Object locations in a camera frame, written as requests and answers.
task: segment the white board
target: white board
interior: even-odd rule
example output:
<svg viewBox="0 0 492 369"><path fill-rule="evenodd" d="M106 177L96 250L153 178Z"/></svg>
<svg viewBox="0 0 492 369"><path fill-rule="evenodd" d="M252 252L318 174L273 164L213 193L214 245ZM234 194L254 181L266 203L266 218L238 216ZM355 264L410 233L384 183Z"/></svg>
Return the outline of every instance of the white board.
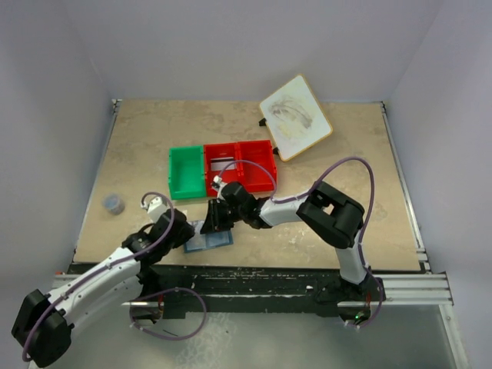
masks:
<svg viewBox="0 0 492 369"><path fill-rule="evenodd" d="M260 109L282 161L299 155L333 131L303 75L268 96Z"/></svg>

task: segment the white wall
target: white wall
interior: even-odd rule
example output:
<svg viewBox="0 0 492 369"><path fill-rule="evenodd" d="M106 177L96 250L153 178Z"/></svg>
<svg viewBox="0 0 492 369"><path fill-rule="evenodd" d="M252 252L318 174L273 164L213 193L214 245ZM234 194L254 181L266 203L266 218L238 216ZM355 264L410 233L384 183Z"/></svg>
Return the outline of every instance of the white wall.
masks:
<svg viewBox="0 0 492 369"><path fill-rule="evenodd" d="M476 368L492 362L491 19L488 0L445 2L389 105L431 266L449 275Z"/></svg>
<svg viewBox="0 0 492 369"><path fill-rule="evenodd" d="M117 98L389 97L442 0L64 0Z"/></svg>
<svg viewBox="0 0 492 369"><path fill-rule="evenodd" d="M62 2L0 4L0 357L22 298L73 254L111 101Z"/></svg>

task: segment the green plastic bin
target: green plastic bin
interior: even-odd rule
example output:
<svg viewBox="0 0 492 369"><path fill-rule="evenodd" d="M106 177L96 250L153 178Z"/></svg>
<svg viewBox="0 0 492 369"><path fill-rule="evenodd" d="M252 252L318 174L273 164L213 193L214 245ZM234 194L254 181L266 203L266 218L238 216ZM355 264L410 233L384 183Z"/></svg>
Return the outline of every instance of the green plastic bin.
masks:
<svg viewBox="0 0 492 369"><path fill-rule="evenodd" d="M169 149L168 184L172 199L207 195L203 146Z"/></svg>

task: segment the wooden tabletop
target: wooden tabletop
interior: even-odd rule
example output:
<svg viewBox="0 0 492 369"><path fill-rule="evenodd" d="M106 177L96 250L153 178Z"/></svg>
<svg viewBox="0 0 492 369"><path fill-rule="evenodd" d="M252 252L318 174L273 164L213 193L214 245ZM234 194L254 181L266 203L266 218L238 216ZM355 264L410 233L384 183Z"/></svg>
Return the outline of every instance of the wooden tabletop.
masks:
<svg viewBox="0 0 492 369"><path fill-rule="evenodd" d="M329 165L349 155L365 158L374 170L374 213L364 238L366 259L378 270L418 270L414 235L379 104L322 104L334 133L289 162L276 158L278 196L309 188ZM124 100L95 183L74 262L99 262L149 219L139 206L146 191L168 191L169 148L269 139L259 127L257 102ZM367 209L370 185L365 167L348 162L326 182ZM110 193L126 203L120 215L101 205ZM188 220L204 219L207 198L174 201ZM304 223L254 230L232 229L234 244L185 254L171 251L162 264L251 267L338 268L334 249Z"/></svg>

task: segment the red box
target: red box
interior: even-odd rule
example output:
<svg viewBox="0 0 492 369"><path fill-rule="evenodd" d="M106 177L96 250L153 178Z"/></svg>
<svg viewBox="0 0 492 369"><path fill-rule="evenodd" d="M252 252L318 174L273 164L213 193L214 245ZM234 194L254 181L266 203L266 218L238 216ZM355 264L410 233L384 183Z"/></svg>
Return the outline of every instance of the red box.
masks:
<svg viewBox="0 0 492 369"><path fill-rule="evenodd" d="M205 160L205 187L207 196L217 196L216 190L211 186L214 177L218 175L221 169L233 160L241 159L241 153L236 143L204 145ZM235 163L227 168L222 175L224 182L241 182L242 163Z"/></svg>
<svg viewBox="0 0 492 369"><path fill-rule="evenodd" d="M253 161L265 168L277 183L277 166L273 156L273 148L269 140L238 142L243 160ZM240 181L248 192L273 191L271 179L260 168L243 163L244 177Z"/></svg>
<svg viewBox="0 0 492 369"><path fill-rule="evenodd" d="M265 168L277 182L277 167L269 140L242 141L227 144L204 145L205 187L207 196L217 196L211 186L214 177L233 160L249 160ZM248 192L273 191L270 178L260 168L248 163L236 163L222 175L225 182L239 181Z"/></svg>

